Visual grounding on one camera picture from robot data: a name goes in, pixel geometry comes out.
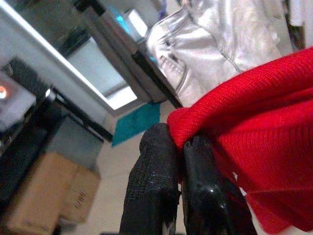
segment white floor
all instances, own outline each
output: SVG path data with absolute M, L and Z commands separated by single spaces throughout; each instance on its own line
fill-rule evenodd
M 168 101 L 162 103 L 160 121 L 166 122 L 172 110 L 174 107 Z M 102 180 L 88 220 L 70 231 L 63 231 L 62 234 L 100 235 L 103 232 L 117 233 L 119 231 L 128 176 L 139 156 L 139 142 L 142 135 L 143 133 L 114 148 L 111 148 L 109 143 L 103 145 L 97 161 Z M 254 225 L 259 235 L 266 235 L 256 219 L 254 219 Z M 185 234 L 181 202 L 178 209 L 177 233 Z M 308 233 L 293 228 L 281 234 L 304 235 Z

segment red sweater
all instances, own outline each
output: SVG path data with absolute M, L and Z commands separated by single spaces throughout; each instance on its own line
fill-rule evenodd
M 168 124 L 179 149 L 198 131 L 209 136 L 266 232 L 313 230 L 313 48 L 230 79 Z

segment hanging clothes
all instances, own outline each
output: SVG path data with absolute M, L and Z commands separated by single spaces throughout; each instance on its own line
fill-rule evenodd
M 239 73 L 281 57 L 257 0 L 193 0 L 158 22 L 149 51 L 183 106 Z
M 186 6 L 153 27 L 147 46 L 183 106 L 240 72 L 214 37 L 192 22 Z
M 218 49 L 246 71 L 281 57 L 278 34 L 262 0 L 184 0 L 194 22 L 208 30 Z

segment teal rug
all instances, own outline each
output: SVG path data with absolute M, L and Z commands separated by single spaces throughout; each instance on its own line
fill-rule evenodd
M 160 103 L 148 103 L 117 121 L 112 147 L 160 122 Z

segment cardboard box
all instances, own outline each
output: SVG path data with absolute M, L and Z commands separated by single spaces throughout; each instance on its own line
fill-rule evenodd
M 50 235 L 78 165 L 56 153 L 33 165 L 4 215 L 4 225 L 18 234 Z
M 99 183 L 100 178 L 98 175 L 79 166 L 73 183 L 67 192 L 60 217 L 75 223 L 85 222 Z

